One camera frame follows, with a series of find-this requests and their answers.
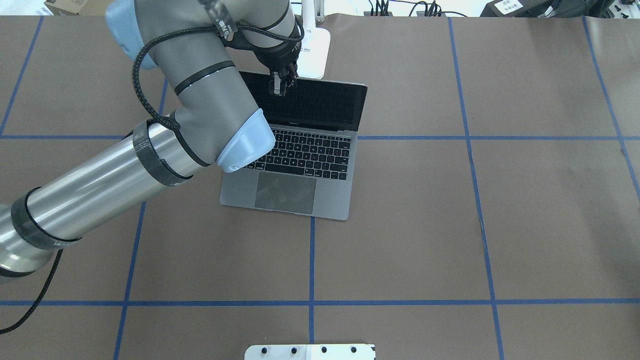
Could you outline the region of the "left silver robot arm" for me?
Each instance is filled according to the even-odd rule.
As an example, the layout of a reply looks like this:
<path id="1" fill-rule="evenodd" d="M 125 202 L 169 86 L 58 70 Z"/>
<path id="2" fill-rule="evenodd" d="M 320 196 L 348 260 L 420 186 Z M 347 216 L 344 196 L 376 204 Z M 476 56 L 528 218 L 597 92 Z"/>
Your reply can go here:
<path id="1" fill-rule="evenodd" d="M 288 0 L 116 0 L 106 11 L 134 62 L 147 120 L 119 142 L 1 207 L 1 282 L 39 271 L 55 251 L 129 208 L 217 165 L 240 170 L 275 137 L 227 48 L 253 51 L 270 93 L 297 79 L 304 29 Z"/>

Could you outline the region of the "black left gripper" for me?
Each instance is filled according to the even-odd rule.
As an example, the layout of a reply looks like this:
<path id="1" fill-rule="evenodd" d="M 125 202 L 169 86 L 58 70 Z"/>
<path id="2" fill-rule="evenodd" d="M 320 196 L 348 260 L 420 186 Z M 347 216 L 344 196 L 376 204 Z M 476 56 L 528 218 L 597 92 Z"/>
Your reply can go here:
<path id="1" fill-rule="evenodd" d="M 258 28 L 263 32 L 280 35 L 291 39 L 300 38 L 300 29 L 294 14 L 286 14 L 279 22 L 269 25 L 258 25 L 246 20 L 239 22 L 244 27 Z M 281 75 L 284 72 L 284 87 L 288 90 L 297 85 L 298 71 L 293 65 L 300 54 L 301 41 L 281 41 L 254 30 L 241 30 L 249 43 L 249 50 L 253 51 L 258 61 L 270 70 L 270 94 L 283 96 L 284 90 Z"/>

